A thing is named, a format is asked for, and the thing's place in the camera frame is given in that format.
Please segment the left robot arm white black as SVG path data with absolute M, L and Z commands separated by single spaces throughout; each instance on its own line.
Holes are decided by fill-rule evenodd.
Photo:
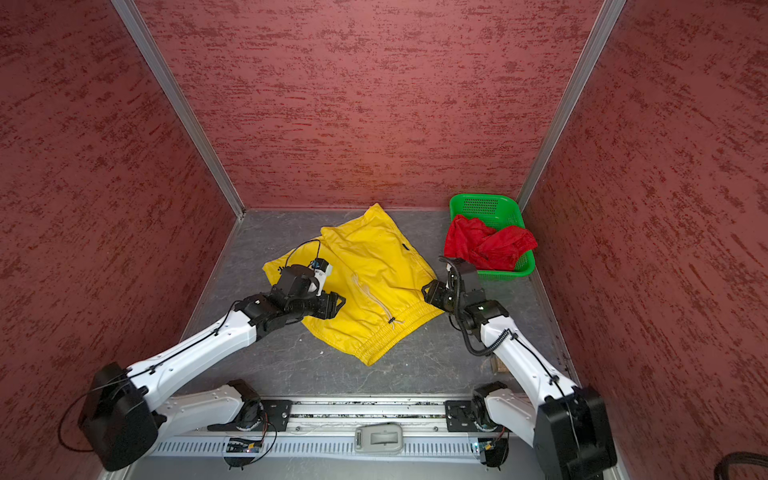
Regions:
M 282 269 L 266 294 L 238 300 L 196 335 L 122 368 L 110 363 L 93 378 L 77 424 L 105 470 L 121 470 L 163 440 L 200 428 L 265 430 L 257 392 L 242 380 L 179 395 L 191 380 L 231 354 L 306 317 L 334 318 L 346 300 L 323 287 L 332 267 L 324 259 Z

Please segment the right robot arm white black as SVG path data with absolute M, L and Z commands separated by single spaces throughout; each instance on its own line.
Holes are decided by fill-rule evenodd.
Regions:
M 445 258 L 447 277 L 422 288 L 427 304 L 449 315 L 468 352 L 494 356 L 526 397 L 500 383 L 473 394 L 474 422 L 483 430 L 502 427 L 532 447 L 548 479 L 600 479 L 618 463 L 604 400 L 547 361 L 508 311 L 487 298 L 477 269 Z

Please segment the yellow shorts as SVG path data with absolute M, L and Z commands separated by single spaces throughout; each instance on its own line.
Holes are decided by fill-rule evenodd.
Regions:
M 325 289 L 346 299 L 335 318 L 308 317 L 316 338 L 371 366 L 398 342 L 442 314 L 422 288 L 436 279 L 428 262 L 378 204 L 340 226 L 324 227 L 308 245 L 266 263 L 270 284 L 286 264 L 320 257 L 332 266 Z

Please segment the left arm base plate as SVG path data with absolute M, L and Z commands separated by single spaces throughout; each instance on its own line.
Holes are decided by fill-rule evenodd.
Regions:
M 269 427 L 275 427 L 278 432 L 287 428 L 293 402 L 285 399 L 247 400 L 235 417 L 229 422 L 219 422 L 209 425 L 212 432 L 261 432 Z

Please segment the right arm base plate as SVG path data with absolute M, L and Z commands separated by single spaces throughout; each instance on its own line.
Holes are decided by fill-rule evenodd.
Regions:
M 503 428 L 517 432 L 533 418 L 529 405 L 510 398 L 449 400 L 444 406 L 449 432 L 500 433 Z

